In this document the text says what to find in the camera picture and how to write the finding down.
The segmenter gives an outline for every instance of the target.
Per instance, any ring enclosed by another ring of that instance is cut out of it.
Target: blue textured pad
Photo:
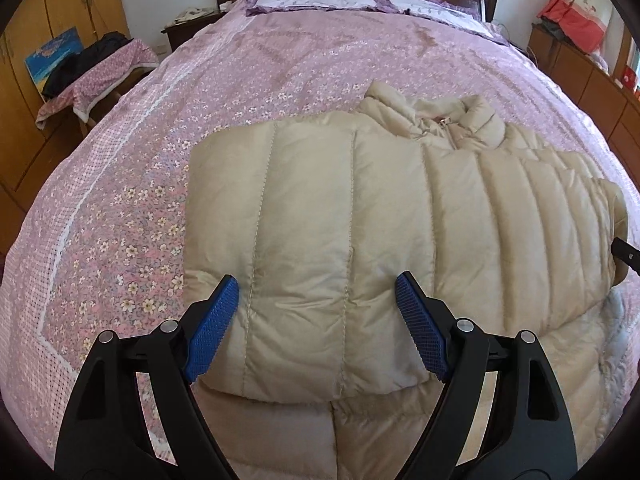
[[[184,367],[184,377],[190,383],[209,370],[226,329],[238,309],[239,298],[240,287],[236,279],[232,278],[220,291],[191,338],[189,358]]]
[[[422,300],[402,274],[396,279],[396,303],[424,367],[443,381],[449,371],[445,340]]]

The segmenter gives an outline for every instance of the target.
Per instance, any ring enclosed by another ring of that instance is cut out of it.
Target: pink floral bedspread
[[[29,211],[0,288],[0,388],[50,464],[66,402],[97,334],[149,332],[182,303],[191,148],[231,125],[350,110],[372,79],[427,99],[483,94],[501,117],[588,152],[625,192],[640,244],[640,197],[593,122],[510,47],[422,18],[375,12],[245,16],[240,1],[131,90],[53,173]],[[637,379],[639,280],[619,287],[625,394]],[[169,456],[148,381],[154,447]]]
[[[92,108],[131,72],[137,68],[152,70],[158,65],[156,53],[142,40],[133,40],[80,76],[58,97],[44,103],[38,111],[36,126],[43,129],[47,119],[68,106],[72,106],[74,113],[85,123]]]

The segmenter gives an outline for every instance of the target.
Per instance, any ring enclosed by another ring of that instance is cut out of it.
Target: nightstand
[[[175,49],[181,46],[181,44],[193,38],[196,35],[196,32],[202,30],[211,23],[215,23],[224,15],[224,12],[212,12],[211,14],[207,14],[206,16],[201,16],[199,18],[195,18],[194,20],[189,20],[188,22],[167,27],[162,31],[162,33],[166,34],[169,37],[171,50],[175,52]]]

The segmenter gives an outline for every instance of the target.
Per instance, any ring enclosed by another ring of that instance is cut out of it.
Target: painting
[[[24,60],[40,95],[53,69],[66,56],[80,54],[83,49],[78,31],[74,27],[47,42]]]

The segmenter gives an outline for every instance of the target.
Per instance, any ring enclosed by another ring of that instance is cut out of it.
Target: curtain
[[[578,48],[591,54],[602,44],[612,13],[611,0],[549,0],[538,17],[556,22]]]

